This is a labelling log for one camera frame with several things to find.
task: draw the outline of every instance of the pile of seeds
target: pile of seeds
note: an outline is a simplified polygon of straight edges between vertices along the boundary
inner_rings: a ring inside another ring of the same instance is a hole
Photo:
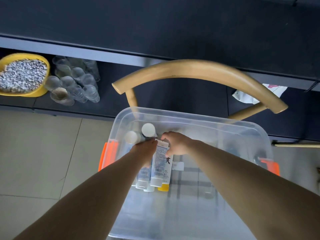
[[[43,82],[47,66],[41,60],[17,60],[0,72],[2,92],[27,93],[37,89]]]

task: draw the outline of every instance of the yellow plastic container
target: yellow plastic container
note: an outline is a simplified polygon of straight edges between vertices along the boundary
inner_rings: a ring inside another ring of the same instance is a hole
[[[43,56],[39,56],[39,55],[35,55],[35,54],[28,54],[28,53],[15,53],[15,54],[11,54],[8,56],[3,57],[0,60],[0,72],[2,72],[5,69],[5,66],[10,64],[11,62],[14,62],[16,60],[23,60],[23,59],[30,59],[30,60],[41,60],[43,61],[46,66],[47,66],[47,73],[45,75],[45,78],[43,80],[43,83],[40,85],[40,87],[38,87],[37,89],[31,91],[31,92],[27,92],[27,93],[9,93],[9,92],[1,92],[0,91],[0,95],[4,95],[4,96],[21,96],[21,97],[40,97],[42,95],[44,95],[48,90],[45,89],[44,87],[44,83],[46,81],[46,79],[49,76],[50,73],[50,64],[49,61],[44,58]]]

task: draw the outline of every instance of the beige floor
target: beige floor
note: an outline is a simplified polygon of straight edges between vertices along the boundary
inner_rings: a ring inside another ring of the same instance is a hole
[[[97,172],[112,122],[0,110],[0,239]],[[320,149],[273,148],[281,175],[319,193]]]

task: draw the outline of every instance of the forearm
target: forearm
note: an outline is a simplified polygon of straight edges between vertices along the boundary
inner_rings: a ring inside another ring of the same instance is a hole
[[[63,197],[15,239],[105,240],[144,163],[126,154]]]
[[[192,141],[187,152],[258,239],[317,237],[316,194],[201,141]]]

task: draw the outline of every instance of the wooden chair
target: wooden chair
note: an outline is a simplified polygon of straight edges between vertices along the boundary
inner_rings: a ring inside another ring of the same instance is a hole
[[[206,60],[173,60],[159,63],[133,72],[114,82],[112,86],[119,94],[126,93],[130,107],[137,107],[135,86],[149,81],[176,77],[196,78],[224,84],[260,101],[230,115],[230,119],[243,120],[265,109],[270,109],[277,114],[288,108],[280,98],[250,76],[227,65]]]

